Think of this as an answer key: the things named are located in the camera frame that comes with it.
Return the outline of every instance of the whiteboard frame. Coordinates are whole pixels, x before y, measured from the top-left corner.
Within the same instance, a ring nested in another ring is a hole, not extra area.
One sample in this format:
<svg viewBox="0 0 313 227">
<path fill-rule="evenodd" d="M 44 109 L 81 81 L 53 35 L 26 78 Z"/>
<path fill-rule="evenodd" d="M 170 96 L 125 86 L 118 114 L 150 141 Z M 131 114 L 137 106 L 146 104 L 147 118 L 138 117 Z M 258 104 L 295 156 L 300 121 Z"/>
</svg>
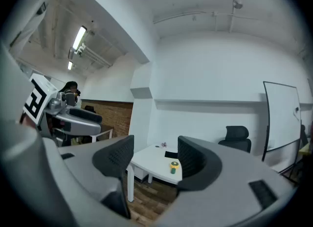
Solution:
<svg viewBox="0 0 313 227">
<path fill-rule="evenodd" d="M 299 147 L 300 147 L 300 135 L 299 135 L 299 138 L 298 139 L 295 139 L 294 141 L 290 142 L 290 143 L 287 143 L 283 146 L 279 146 L 275 149 L 271 149 L 271 150 L 268 150 L 268 138 L 269 138 L 269 130 L 270 130 L 270 111 L 269 111 L 269 102 L 268 102 L 268 92 L 266 90 L 266 85 L 265 83 L 268 83 L 268 84 L 276 84 L 276 85 L 282 85 L 282 86 L 287 86 L 287 87 L 291 87 L 291 88 L 295 88 L 296 91 L 297 91 L 297 95 L 298 95 L 298 101 L 299 101 L 299 111 L 300 111 L 300 124 L 302 124 L 302 119 L 301 119 L 301 109 L 300 109 L 300 99 L 299 99 L 299 93 L 298 93 L 298 89 L 297 87 L 295 86 L 290 86 L 290 85 L 286 85 L 286 84 L 279 84 L 279 83 L 273 83 L 273 82 L 268 82 L 268 81 L 263 81 L 263 85 L 264 85 L 264 89 L 265 89 L 265 94 L 266 94 L 266 99 L 267 99 L 267 103 L 268 103 L 268 127 L 267 127 L 267 135 L 266 135 L 266 141 L 265 141 L 265 147 L 264 147 L 264 152 L 263 152 L 263 156 L 262 156 L 262 161 L 264 161 L 265 159 L 265 155 L 267 152 L 271 152 L 273 150 L 277 150 L 277 149 L 280 149 L 280 148 L 283 148 L 289 144 L 292 144 L 294 142 L 297 142 L 298 143 L 298 146 L 297 146 L 297 152 L 296 152 L 296 157 L 295 157 L 295 160 L 294 160 L 294 163 L 292 165 L 290 165 L 289 167 L 285 168 L 284 170 L 280 171 L 279 173 L 283 173 L 287 170 L 289 170 L 290 168 L 292 168 L 298 158 L 298 151 L 299 151 Z"/>
</svg>

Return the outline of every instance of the brick wall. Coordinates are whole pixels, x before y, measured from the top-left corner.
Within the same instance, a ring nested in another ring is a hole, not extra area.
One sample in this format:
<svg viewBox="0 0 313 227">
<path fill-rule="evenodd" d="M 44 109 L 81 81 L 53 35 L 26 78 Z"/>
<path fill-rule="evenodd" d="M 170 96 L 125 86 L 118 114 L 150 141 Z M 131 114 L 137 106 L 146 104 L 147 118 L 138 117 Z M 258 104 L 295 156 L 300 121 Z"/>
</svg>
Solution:
<svg viewBox="0 0 313 227">
<path fill-rule="evenodd" d="M 102 116 L 102 124 L 114 127 L 113 137 L 128 135 L 133 103 L 83 99 L 81 108 L 86 105 L 93 106 L 96 113 Z"/>
</svg>

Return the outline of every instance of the black and white marker cube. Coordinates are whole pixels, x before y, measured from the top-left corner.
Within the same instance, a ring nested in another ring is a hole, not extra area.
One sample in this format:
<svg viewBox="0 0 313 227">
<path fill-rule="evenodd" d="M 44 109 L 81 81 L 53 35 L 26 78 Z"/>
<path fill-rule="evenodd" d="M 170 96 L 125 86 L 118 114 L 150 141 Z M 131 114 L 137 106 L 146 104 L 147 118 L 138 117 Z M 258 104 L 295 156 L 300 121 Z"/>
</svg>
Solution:
<svg viewBox="0 0 313 227">
<path fill-rule="evenodd" d="M 52 98 L 56 98 L 58 90 L 42 75 L 32 74 L 29 80 L 35 88 L 26 100 L 23 110 L 38 125 L 44 108 Z"/>
</svg>

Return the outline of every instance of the ceiling light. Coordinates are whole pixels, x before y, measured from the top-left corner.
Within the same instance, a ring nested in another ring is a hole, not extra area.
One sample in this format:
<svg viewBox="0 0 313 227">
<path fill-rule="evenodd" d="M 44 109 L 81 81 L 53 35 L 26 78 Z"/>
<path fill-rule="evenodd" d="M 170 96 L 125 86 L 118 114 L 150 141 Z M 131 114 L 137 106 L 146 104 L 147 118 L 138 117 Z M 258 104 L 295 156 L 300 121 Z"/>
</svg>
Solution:
<svg viewBox="0 0 313 227">
<path fill-rule="evenodd" d="M 86 29 L 85 27 L 83 27 L 83 26 L 80 27 L 80 29 L 79 29 L 79 31 L 78 31 L 78 33 L 77 33 L 77 36 L 76 36 L 76 38 L 75 38 L 74 44 L 73 44 L 73 48 L 74 48 L 75 50 L 77 50 L 78 45 L 79 45 L 81 39 L 83 38 L 83 35 L 84 35 L 84 33 L 86 32 L 86 30 L 87 30 L 87 29 Z"/>
<path fill-rule="evenodd" d="M 72 68 L 72 65 L 73 65 L 73 63 L 71 61 L 69 61 L 67 68 L 70 70 Z"/>
</svg>

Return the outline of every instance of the whiteboard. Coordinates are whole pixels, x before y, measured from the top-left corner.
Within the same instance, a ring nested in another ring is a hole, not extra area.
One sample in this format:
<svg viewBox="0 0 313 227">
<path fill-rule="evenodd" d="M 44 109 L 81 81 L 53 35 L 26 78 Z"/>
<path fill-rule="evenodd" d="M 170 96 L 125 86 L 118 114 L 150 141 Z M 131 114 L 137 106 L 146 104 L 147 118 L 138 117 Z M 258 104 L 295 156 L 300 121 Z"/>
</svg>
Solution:
<svg viewBox="0 0 313 227">
<path fill-rule="evenodd" d="M 300 138 L 301 113 L 296 87 L 271 82 L 263 83 L 268 99 L 267 151 L 270 151 Z"/>
</svg>

